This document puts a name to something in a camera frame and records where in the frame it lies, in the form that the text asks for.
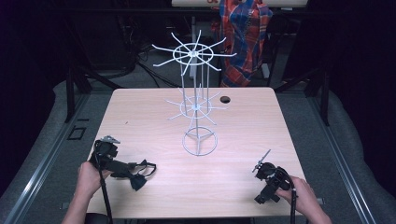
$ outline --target plaid shirt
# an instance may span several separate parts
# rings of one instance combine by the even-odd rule
[[[273,13],[261,0],[221,0],[219,13],[223,47],[226,53],[236,53],[224,58],[221,87],[245,87],[262,65],[262,44]]]

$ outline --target office chair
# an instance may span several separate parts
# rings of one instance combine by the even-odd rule
[[[269,87],[271,84],[271,78],[274,72],[279,43],[283,35],[288,31],[289,24],[289,19],[283,15],[274,15],[268,22],[265,40],[262,48],[262,63],[271,64],[270,74],[267,80],[267,87]]]

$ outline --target person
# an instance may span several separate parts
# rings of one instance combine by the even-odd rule
[[[106,178],[111,172],[104,170],[102,174],[103,178]],[[78,181],[75,194],[62,223],[84,223],[91,197],[100,187],[98,170],[90,162],[84,161],[78,168]]]
[[[303,214],[310,224],[331,224],[329,216],[320,207],[317,196],[305,180],[291,176],[297,190],[296,210]],[[278,189],[276,195],[291,203],[291,189]]]
[[[108,177],[111,172],[104,170],[103,177]],[[291,176],[297,190],[296,210],[303,214],[311,224],[332,224],[327,214],[321,209],[314,191],[305,180]],[[84,223],[85,216],[93,194],[101,187],[100,176],[93,165],[85,161],[78,169],[78,182],[75,195],[64,216],[63,224]],[[291,190],[279,189],[276,195],[291,202]]]

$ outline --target cable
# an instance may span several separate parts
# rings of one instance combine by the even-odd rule
[[[159,80],[161,80],[163,83],[165,83],[166,85],[168,85],[169,87],[173,87],[173,88],[181,88],[180,85],[176,84],[175,82],[169,80],[166,77],[163,77],[159,74],[157,74],[156,72],[152,71],[151,69],[149,69],[148,67],[146,67],[144,64],[142,64],[141,62],[136,62],[137,65],[139,65],[140,67],[142,67],[153,79],[154,82],[156,83],[157,87],[160,88],[160,85],[158,84],[157,80],[155,78],[158,78]]]
[[[96,159],[96,164],[98,165],[97,169],[99,171],[100,184],[102,186],[103,198],[105,200],[106,211],[107,211],[107,216],[108,216],[108,222],[109,222],[109,224],[113,224],[113,216],[111,215],[111,207],[110,207],[110,202],[108,200],[106,182],[105,182],[105,179],[103,178],[102,168],[100,166],[100,160],[98,160],[98,155],[97,154],[95,154],[95,159]]]
[[[286,171],[284,171],[282,169],[278,169],[278,168],[274,168],[274,170],[279,171],[280,173],[285,175],[285,177],[288,179],[288,181],[290,183],[290,187],[291,187],[290,224],[294,224],[295,223],[295,218],[296,218],[296,214],[295,213],[296,213],[297,190],[294,187],[294,183],[291,180],[291,177],[289,176],[288,173],[286,173]]]

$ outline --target white wire stand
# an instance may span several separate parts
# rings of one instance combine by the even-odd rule
[[[215,150],[218,144],[218,138],[212,130],[205,126],[200,126],[199,119],[208,119],[212,124],[216,125],[216,123],[209,117],[211,110],[226,109],[224,107],[213,107],[210,102],[210,100],[219,95],[220,92],[212,97],[209,97],[209,68],[212,68],[218,72],[221,71],[221,69],[216,68],[212,64],[210,64],[210,61],[215,56],[233,57],[235,54],[215,54],[213,52],[212,48],[224,42],[225,38],[211,46],[200,44],[199,39],[201,37],[201,31],[199,32],[195,43],[183,44],[179,39],[174,36],[174,34],[172,34],[172,37],[180,44],[177,48],[163,49],[154,45],[153,47],[155,49],[172,52],[173,59],[170,59],[164,63],[154,64],[153,66],[163,66],[173,61],[176,61],[180,64],[182,88],[179,90],[183,95],[183,101],[181,103],[175,103],[166,100],[170,104],[178,105],[180,109],[180,113],[170,119],[175,119],[180,116],[184,116],[190,119],[190,127],[183,136],[183,147],[190,154],[195,156],[208,155]],[[196,68],[197,66],[201,66],[201,83],[197,87],[196,73],[192,74],[194,94],[193,96],[187,96],[184,85],[184,75],[189,68],[192,69],[193,67]]]

